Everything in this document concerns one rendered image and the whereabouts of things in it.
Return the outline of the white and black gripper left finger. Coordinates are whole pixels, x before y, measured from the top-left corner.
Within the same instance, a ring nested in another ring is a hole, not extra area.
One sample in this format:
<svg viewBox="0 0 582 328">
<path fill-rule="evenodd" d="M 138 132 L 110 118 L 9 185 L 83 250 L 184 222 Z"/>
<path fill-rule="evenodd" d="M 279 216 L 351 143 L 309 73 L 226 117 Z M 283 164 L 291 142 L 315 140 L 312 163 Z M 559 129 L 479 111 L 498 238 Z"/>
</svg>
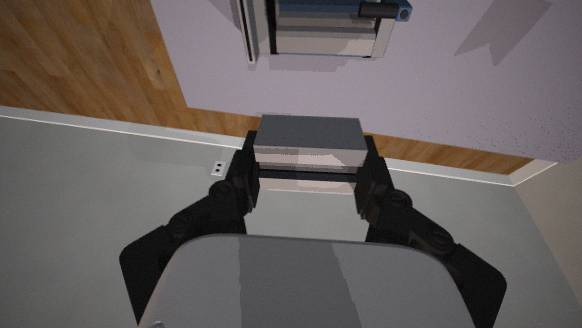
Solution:
<svg viewBox="0 0 582 328">
<path fill-rule="evenodd" d="M 119 262 L 137 326 L 159 278 L 180 245 L 209 234 L 247 234 L 244 216 L 256 207 L 260 189 L 260 165 L 253 148 L 256 134 L 257 131 L 248 131 L 242 150 L 234 153 L 225 179 L 212 184 L 209 195 L 120 253 Z"/>
</svg>

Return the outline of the grey rectangular block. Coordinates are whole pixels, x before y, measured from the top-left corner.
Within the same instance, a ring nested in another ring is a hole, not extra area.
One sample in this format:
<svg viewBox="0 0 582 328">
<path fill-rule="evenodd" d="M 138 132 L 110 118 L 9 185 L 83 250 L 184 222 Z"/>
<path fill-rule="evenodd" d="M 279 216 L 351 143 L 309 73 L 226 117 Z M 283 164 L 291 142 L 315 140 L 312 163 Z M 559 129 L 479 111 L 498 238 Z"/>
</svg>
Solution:
<svg viewBox="0 0 582 328">
<path fill-rule="evenodd" d="M 359 118 L 262 115 L 261 190 L 353 195 L 368 149 Z"/>
</svg>

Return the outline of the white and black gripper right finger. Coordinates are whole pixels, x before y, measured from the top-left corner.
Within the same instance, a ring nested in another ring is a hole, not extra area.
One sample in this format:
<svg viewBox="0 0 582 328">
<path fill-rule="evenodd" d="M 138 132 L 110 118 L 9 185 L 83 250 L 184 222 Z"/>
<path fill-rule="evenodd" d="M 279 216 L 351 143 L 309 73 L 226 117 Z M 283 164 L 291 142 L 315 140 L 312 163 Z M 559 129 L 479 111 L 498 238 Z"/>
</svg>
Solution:
<svg viewBox="0 0 582 328">
<path fill-rule="evenodd" d="M 452 276 L 475 328 L 493 328 L 507 289 L 502 273 L 413 208 L 411 197 L 394 188 L 373 136 L 364 138 L 368 152 L 355 175 L 354 196 L 357 213 L 369 223 L 365 242 L 407 246 L 435 257 Z"/>
</svg>

